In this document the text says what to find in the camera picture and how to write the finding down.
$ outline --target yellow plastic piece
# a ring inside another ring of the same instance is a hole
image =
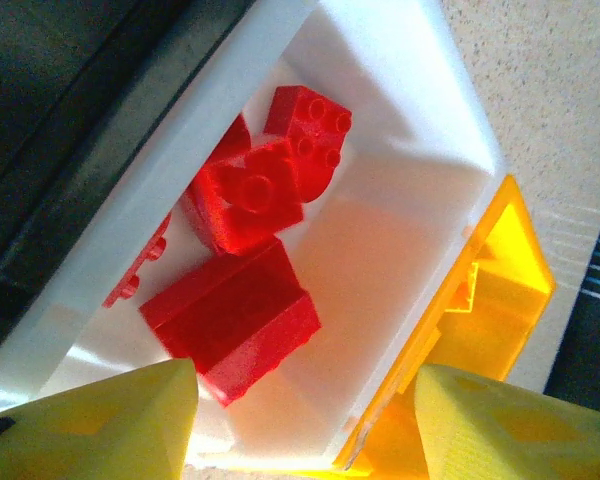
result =
[[[0,413],[0,479],[180,479],[198,404],[191,360],[170,360]]]
[[[293,475],[300,476],[300,477],[320,478],[323,480],[342,480],[343,478],[361,479],[361,478],[369,477],[369,475],[371,475],[372,471],[373,471],[373,467],[371,466],[369,459],[364,455],[364,453],[361,453],[360,455],[358,455],[358,458],[356,458],[355,464],[352,465],[347,470],[343,470],[343,471],[332,470],[332,471],[324,471],[324,472],[300,471],[300,472],[293,472]]]
[[[458,289],[453,294],[446,312],[471,313],[473,310],[473,298],[476,294],[476,282],[478,277],[478,262],[471,262],[467,277],[460,282]]]
[[[416,380],[431,480],[599,480],[600,413],[440,365]]]
[[[463,282],[468,287],[464,293],[459,288]],[[372,468],[369,478],[428,478],[413,407],[412,380],[420,366],[426,360],[503,380],[554,290],[555,281],[522,195],[509,175],[332,471],[342,476],[343,471],[357,469],[358,459],[364,455],[364,462]],[[465,308],[458,308],[458,295],[464,299]]]

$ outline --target beige speckled surface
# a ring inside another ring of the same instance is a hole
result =
[[[542,390],[600,228],[600,0],[443,3],[559,283],[510,376]]]

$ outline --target white plastic box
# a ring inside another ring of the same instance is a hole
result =
[[[188,461],[329,468],[506,165],[435,2],[312,3],[256,2],[204,67],[1,348],[0,408],[168,358],[137,308],[210,256],[178,207],[136,295],[98,305],[236,114],[257,134],[275,87],[303,84],[354,120],[329,189],[281,234],[323,328],[227,409],[203,391]]]

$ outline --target lego stud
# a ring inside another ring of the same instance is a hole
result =
[[[337,133],[347,133],[351,130],[351,114],[341,113],[335,120],[335,131]]]
[[[140,286],[140,278],[137,275],[134,275],[129,279],[124,288],[120,291],[120,297],[125,300],[133,297],[133,295],[138,291],[138,287]]]
[[[333,149],[327,150],[325,164],[329,168],[336,168],[340,164],[340,152]]]
[[[301,157],[307,157],[313,152],[313,142],[308,137],[302,137],[296,145],[296,152]]]
[[[237,205],[252,213],[265,212],[273,198],[273,185],[264,175],[250,175],[240,185]]]
[[[311,122],[316,122],[324,117],[326,107],[323,100],[315,98],[309,102],[306,102],[302,110],[299,112],[302,114],[302,116]]]
[[[167,248],[167,240],[164,237],[160,237],[155,245],[147,252],[147,259],[154,261],[159,259]]]

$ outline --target red lego brick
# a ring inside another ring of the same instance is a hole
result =
[[[140,279],[136,275],[138,269],[142,266],[145,260],[153,261],[160,258],[167,248],[167,241],[162,235],[166,232],[171,220],[171,213],[162,221],[156,233],[149,239],[147,245],[142,249],[140,255],[131,264],[131,267],[125,272],[122,279],[111,290],[109,296],[102,304],[105,308],[111,308],[118,298],[131,298],[140,286]]]
[[[271,138],[244,155],[207,162],[181,201],[201,240],[211,238],[216,251],[241,254],[301,222],[290,158],[288,141]]]
[[[251,135],[242,114],[238,115],[213,149],[207,162],[243,155],[251,148]]]
[[[140,312],[174,357],[190,357],[227,406],[320,328],[278,239],[214,257]]]
[[[249,129],[247,128],[244,117],[240,114],[225,132],[205,164],[213,164],[215,162],[221,162],[240,155],[245,155],[250,148],[251,135],[249,134]],[[210,225],[205,221],[198,203],[199,202],[195,200],[195,195],[192,190],[187,190],[187,193],[180,198],[180,206],[184,210],[184,213],[189,220],[189,224],[196,233],[196,236],[215,253],[222,253],[222,248],[214,242]]]
[[[303,202],[318,198],[331,182],[351,125],[349,110],[307,87],[276,89],[264,133],[289,138]]]

